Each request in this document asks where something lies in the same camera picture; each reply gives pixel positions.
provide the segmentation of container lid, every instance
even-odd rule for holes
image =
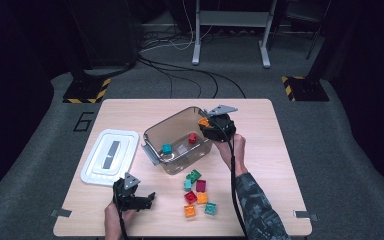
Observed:
[[[138,143],[137,132],[115,129],[102,131],[83,166],[83,182],[112,186],[129,172]]]

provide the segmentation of table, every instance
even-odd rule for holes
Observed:
[[[104,208],[110,203],[112,188],[88,185],[80,178],[81,170],[91,148],[105,129],[131,130],[143,133],[149,127],[190,106],[211,110],[218,105],[237,107],[229,113],[237,132],[247,139],[246,165],[273,208],[280,215],[291,236],[307,236],[312,227],[309,219],[294,217],[293,211],[306,211],[305,204],[289,159],[279,124],[272,106],[266,99],[109,99],[102,103],[86,143],[78,168],[62,206],[72,211],[59,216],[54,234],[57,236],[103,236]],[[183,206],[183,181],[193,169],[207,181],[209,201],[217,204],[215,216],[203,213],[186,218]],[[156,192],[150,210],[136,213],[128,229],[132,237],[203,237],[243,236],[235,215],[230,192],[230,172],[216,147],[210,153],[176,175],[168,175],[161,166],[154,166],[139,146],[130,174],[141,183],[136,196],[146,197]]]
[[[199,56],[201,53],[201,25],[263,27],[265,28],[263,39],[258,41],[258,44],[261,59],[263,61],[263,67],[270,68],[270,60],[266,45],[270,34],[276,3],[277,0],[272,0],[271,7],[268,12],[202,11],[200,7],[200,0],[196,0],[196,36],[192,64],[199,64]]]

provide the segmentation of person's left hand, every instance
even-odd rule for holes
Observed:
[[[130,224],[136,210],[128,210],[122,212],[124,225]],[[118,217],[117,207],[111,202],[105,208],[105,239],[106,240],[119,240],[121,238],[120,218]]]

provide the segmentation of camouflage sleeve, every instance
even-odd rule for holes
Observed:
[[[236,178],[236,192],[248,239],[290,239],[279,215],[250,173]]]

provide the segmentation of gray floor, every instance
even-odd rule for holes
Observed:
[[[286,97],[280,78],[308,73],[316,55],[305,60],[310,41],[301,36],[276,37],[269,52],[272,67],[264,69],[259,38],[239,35],[204,43],[201,64],[196,67],[191,65],[192,46],[185,50],[160,47],[141,54],[154,61],[221,74],[236,82],[247,98],[273,102],[307,209],[320,218],[313,222],[308,239],[384,239],[384,178],[354,141],[329,82],[322,80],[329,102],[290,102]],[[138,63],[112,78],[104,98],[212,98],[216,91],[205,74],[172,74],[189,80],[170,81]],[[232,82],[216,80],[216,98],[242,98]],[[86,132],[73,129],[83,112],[93,112],[87,115],[93,121],[100,107],[62,103],[70,82],[69,74],[53,79],[55,95],[48,113],[0,183],[0,239],[57,239],[52,232],[56,219],[49,213],[61,208],[90,133],[90,128]]]

